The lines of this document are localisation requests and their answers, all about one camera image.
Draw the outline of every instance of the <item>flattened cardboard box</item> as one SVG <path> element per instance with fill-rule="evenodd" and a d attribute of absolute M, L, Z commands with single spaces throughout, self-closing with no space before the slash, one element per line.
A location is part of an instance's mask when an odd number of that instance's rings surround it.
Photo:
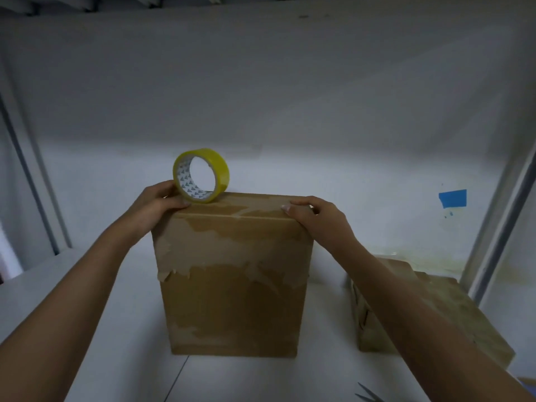
<path fill-rule="evenodd" d="M 379 260 L 415 290 L 433 310 L 462 331 L 481 351 L 502 368 L 508 367 L 515 352 L 461 289 L 456 279 L 414 272 L 411 265 L 403 261 L 387 258 Z M 398 351 L 382 324 L 354 283 L 351 283 L 351 288 L 359 350 L 397 354 Z"/>
<path fill-rule="evenodd" d="M 296 356 L 313 241 L 290 199 L 223 193 L 153 230 L 174 354 Z"/>

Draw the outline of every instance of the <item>hand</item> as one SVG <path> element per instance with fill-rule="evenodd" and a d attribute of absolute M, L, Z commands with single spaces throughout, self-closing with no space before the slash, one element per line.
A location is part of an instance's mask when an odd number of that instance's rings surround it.
<path fill-rule="evenodd" d="M 283 205 L 281 209 L 302 224 L 331 255 L 357 243 L 346 216 L 333 203 L 315 196 L 292 200 L 291 203 L 296 206 Z"/>
<path fill-rule="evenodd" d="M 189 205 L 178 194 L 174 181 L 160 182 L 145 188 L 110 228 L 118 230 L 130 245 L 134 245 L 156 226 L 167 210 L 184 209 Z"/>

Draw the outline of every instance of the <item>scissors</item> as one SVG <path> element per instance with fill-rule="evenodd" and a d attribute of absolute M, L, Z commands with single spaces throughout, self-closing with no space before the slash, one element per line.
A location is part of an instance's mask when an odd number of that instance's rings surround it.
<path fill-rule="evenodd" d="M 355 395 L 358 398 L 360 398 L 361 400 L 364 400 L 365 402 L 384 402 L 384 400 L 382 398 L 380 398 L 378 395 L 376 395 L 374 392 L 372 392 L 370 389 L 368 389 L 365 385 L 363 385 L 360 382 L 358 382 L 358 384 L 359 384 L 360 387 L 362 387 L 365 390 L 365 392 L 367 392 L 370 396 L 372 396 L 372 398 L 369 398 L 369 397 L 359 395 L 358 393 L 356 393 Z"/>

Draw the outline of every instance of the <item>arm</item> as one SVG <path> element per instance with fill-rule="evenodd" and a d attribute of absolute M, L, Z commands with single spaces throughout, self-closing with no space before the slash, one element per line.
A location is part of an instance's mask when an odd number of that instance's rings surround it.
<path fill-rule="evenodd" d="M 169 209 L 187 206 L 173 181 L 144 189 L 0 345 L 0 393 L 10 402 L 64 400 L 130 247 Z"/>
<path fill-rule="evenodd" d="M 432 402 L 534 402 L 507 372 L 425 305 L 355 238 L 334 204 L 308 197 L 283 210 L 345 269 Z"/>

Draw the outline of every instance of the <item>packing tape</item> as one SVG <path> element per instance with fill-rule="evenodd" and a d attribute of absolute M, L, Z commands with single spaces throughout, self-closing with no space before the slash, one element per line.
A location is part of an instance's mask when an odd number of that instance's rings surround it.
<path fill-rule="evenodd" d="M 214 172 L 214 190 L 203 190 L 193 181 L 190 173 L 192 159 L 204 160 Z M 208 203 L 213 201 L 229 185 L 229 168 L 225 160 L 210 148 L 200 148 L 184 152 L 173 164 L 173 179 L 179 192 L 192 202 Z"/>

